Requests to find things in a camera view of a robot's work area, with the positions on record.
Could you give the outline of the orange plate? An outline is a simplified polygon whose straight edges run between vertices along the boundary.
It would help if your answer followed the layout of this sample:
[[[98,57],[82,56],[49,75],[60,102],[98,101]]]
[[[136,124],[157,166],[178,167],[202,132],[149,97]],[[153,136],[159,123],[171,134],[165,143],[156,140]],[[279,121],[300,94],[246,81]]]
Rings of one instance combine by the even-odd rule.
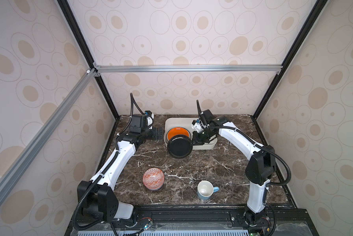
[[[171,140],[174,136],[177,136],[177,135],[184,135],[184,136],[187,136],[188,138],[191,138],[191,134],[190,132],[186,129],[186,128],[183,128],[183,127],[175,127],[175,128],[172,128],[168,131],[167,133],[167,140]]]

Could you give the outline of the black plate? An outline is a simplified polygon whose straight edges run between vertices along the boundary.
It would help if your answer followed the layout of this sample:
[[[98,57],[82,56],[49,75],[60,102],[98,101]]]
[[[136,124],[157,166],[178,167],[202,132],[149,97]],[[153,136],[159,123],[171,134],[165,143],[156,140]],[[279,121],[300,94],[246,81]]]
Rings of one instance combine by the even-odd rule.
[[[175,135],[167,143],[168,153],[177,159],[183,159],[192,153],[193,144],[186,135]]]

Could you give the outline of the red patterned bowl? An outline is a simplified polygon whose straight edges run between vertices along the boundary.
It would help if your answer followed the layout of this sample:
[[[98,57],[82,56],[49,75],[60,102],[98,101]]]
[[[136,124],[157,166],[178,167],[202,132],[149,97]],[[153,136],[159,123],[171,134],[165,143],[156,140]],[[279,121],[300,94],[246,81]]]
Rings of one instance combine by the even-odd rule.
[[[158,168],[150,168],[143,174],[143,184],[148,190],[159,190],[163,186],[164,180],[164,173]]]

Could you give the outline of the blue mug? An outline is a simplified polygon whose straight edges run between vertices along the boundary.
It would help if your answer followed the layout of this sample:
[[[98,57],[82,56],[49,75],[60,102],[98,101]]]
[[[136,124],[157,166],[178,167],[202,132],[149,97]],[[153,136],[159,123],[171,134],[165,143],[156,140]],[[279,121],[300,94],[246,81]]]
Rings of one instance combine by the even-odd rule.
[[[197,186],[197,195],[202,200],[209,199],[214,193],[219,191],[219,187],[213,186],[209,181],[201,181]]]

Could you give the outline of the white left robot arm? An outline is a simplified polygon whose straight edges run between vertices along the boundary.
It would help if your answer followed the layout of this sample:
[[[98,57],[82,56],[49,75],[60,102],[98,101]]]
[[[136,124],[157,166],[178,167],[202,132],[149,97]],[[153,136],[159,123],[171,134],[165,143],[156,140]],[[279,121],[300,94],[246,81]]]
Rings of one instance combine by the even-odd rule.
[[[106,163],[89,181],[81,181],[77,187],[78,204],[72,216],[75,230],[83,231],[114,219],[132,220],[134,206],[117,199],[116,182],[139,146],[147,140],[162,140],[164,133],[164,128],[156,127],[117,136],[115,149]]]

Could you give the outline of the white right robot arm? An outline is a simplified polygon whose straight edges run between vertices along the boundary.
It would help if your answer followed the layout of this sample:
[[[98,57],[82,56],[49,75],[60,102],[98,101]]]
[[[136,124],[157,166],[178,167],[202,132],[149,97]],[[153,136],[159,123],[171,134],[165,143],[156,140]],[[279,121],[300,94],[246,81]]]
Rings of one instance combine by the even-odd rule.
[[[244,218],[248,225],[254,226],[265,215],[267,192],[271,185],[285,186],[291,180],[291,170],[288,164],[276,153],[270,145],[264,146],[256,142],[225,116],[207,121],[204,116],[192,122],[193,145],[209,143],[213,138],[221,136],[230,141],[247,158],[245,175],[250,182],[249,197],[246,203]],[[276,161],[284,166],[287,177],[276,183],[271,178],[276,171]]]

